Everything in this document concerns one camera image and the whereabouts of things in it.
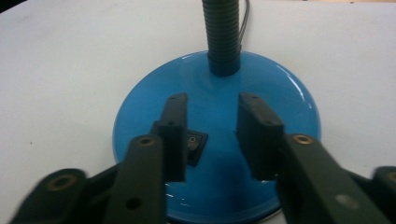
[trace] round blue base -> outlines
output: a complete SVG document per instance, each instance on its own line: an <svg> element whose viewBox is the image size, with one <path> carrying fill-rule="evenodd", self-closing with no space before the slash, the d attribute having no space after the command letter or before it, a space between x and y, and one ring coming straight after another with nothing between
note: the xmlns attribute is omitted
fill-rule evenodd
<svg viewBox="0 0 396 224"><path fill-rule="evenodd" d="M216 77L208 68L207 52L166 63L141 80L123 102L114 126L113 144L122 161L131 139L149 133L166 99L189 95L188 127L208 133L196 167L188 166L185 183L167 183L169 218L183 223L247 223L279 209L274 181L251 178L235 136L240 91L260 95L283 119L286 133L320 138L314 100L298 78L282 65L242 52L241 69Z"/></svg>

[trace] white table surface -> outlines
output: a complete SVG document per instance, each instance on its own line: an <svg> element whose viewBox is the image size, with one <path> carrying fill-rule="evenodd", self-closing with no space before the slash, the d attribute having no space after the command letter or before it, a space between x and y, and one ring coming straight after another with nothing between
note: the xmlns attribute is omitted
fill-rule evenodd
<svg viewBox="0 0 396 224"><path fill-rule="evenodd" d="M337 161L367 177L396 165L396 4L251 5L244 50L311 91ZM204 49L198 0L29 0L0 14L0 223L45 175L113 165L113 122L131 88Z"/></svg>

